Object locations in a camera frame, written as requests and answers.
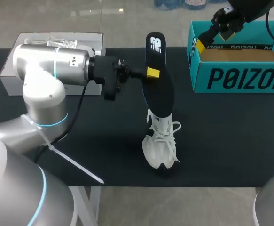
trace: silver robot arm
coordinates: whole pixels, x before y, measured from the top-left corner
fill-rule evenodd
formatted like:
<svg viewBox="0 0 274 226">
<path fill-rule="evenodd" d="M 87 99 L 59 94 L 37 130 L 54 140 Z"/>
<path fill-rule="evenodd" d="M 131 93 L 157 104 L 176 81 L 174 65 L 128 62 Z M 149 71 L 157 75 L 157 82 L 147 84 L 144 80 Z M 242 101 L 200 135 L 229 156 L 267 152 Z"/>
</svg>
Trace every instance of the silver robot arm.
<svg viewBox="0 0 274 226">
<path fill-rule="evenodd" d="M 27 116 L 53 141 L 68 127 L 64 84 L 87 85 L 89 53 L 84 50 L 20 45 L 13 55 L 16 75 L 24 80 Z M 0 140 L 23 154 L 44 139 L 23 117 L 0 123 Z"/>
<path fill-rule="evenodd" d="M 0 226 L 82 226 L 71 190 L 22 154 L 67 132 L 63 83 L 86 86 L 94 80 L 105 86 L 105 99 L 113 100 L 118 81 L 147 76 L 115 57 L 34 45 L 18 46 L 13 66 L 24 80 L 28 113 L 0 123 Z"/>
</svg>

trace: gray floor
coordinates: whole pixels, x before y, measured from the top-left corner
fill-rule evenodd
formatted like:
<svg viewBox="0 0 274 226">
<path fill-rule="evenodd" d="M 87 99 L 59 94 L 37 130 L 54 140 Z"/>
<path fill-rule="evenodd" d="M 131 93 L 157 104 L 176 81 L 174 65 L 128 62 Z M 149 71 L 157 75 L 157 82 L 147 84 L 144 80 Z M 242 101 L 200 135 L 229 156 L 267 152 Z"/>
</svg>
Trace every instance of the gray floor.
<svg viewBox="0 0 274 226">
<path fill-rule="evenodd" d="M 253 188 L 102 189 L 99 226 L 255 226 Z"/>
<path fill-rule="evenodd" d="M 0 0 L 0 48 L 21 32 L 103 32 L 107 47 L 143 47 L 149 32 L 186 46 L 191 20 L 210 20 L 227 4 L 161 12 L 153 0 Z M 271 12 L 274 19 L 274 8 Z M 253 226 L 254 188 L 102 190 L 100 226 Z"/>
<path fill-rule="evenodd" d="M 107 47 L 143 47 L 158 31 L 168 46 L 186 46 L 190 21 L 211 20 L 226 5 L 163 12 L 153 0 L 0 0 L 0 48 L 10 48 L 20 32 L 48 31 L 103 32 Z"/>
</svg>

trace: sneaker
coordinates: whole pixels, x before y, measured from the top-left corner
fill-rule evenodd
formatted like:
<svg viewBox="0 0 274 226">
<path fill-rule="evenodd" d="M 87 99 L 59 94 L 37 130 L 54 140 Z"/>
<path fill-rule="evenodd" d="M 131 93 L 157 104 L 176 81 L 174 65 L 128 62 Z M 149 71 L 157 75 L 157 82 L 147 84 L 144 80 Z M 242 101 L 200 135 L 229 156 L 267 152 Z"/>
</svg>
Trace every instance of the sneaker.
<svg viewBox="0 0 274 226">
<path fill-rule="evenodd" d="M 179 122 L 172 121 L 172 114 L 166 118 L 156 117 L 151 110 L 147 113 L 149 132 L 142 142 L 142 148 L 148 163 L 155 169 L 173 166 L 176 157 L 176 148 L 173 134 L 181 129 Z"/>
</svg>

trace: black table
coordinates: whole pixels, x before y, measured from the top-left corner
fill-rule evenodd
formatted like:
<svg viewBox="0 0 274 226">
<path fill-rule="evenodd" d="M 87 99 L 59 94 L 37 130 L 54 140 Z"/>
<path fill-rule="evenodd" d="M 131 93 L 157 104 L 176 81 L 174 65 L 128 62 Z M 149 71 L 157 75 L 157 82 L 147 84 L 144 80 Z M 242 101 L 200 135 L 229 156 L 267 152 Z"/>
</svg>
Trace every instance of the black table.
<svg viewBox="0 0 274 226">
<path fill-rule="evenodd" d="M 0 49 L 0 70 L 8 52 Z M 145 49 L 108 48 L 107 55 L 142 66 Z M 143 155 L 147 106 L 138 80 L 129 80 L 115 102 L 86 96 L 73 131 L 57 148 L 106 186 L 263 186 L 274 175 L 274 94 L 195 94 L 184 47 L 167 49 L 167 67 L 176 89 L 173 120 L 182 124 L 175 134 L 181 163 L 171 171 L 152 170 Z M 67 97 L 70 117 L 78 100 Z M 0 122 L 23 113 L 22 97 L 9 97 L 0 81 Z M 53 152 L 39 164 L 69 186 L 100 185 Z"/>
</svg>

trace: black insole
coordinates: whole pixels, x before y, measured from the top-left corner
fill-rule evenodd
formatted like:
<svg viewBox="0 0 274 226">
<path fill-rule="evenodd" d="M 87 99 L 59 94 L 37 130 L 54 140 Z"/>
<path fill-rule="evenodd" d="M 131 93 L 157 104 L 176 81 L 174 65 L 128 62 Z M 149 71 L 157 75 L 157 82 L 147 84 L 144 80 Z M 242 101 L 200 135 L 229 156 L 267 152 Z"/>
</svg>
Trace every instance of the black insole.
<svg viewBox="0 0 274 226">
<path fill-rule="evenodd" d="M 144 79 L 143 93 L 152 113 L 160 118 L 172 113 L 174 104 L 174 86 L 166 69 L 166 40 L 159 32 L 146 37 L 146 66 L 160 71 L 159 79 Z"/>
</svg>

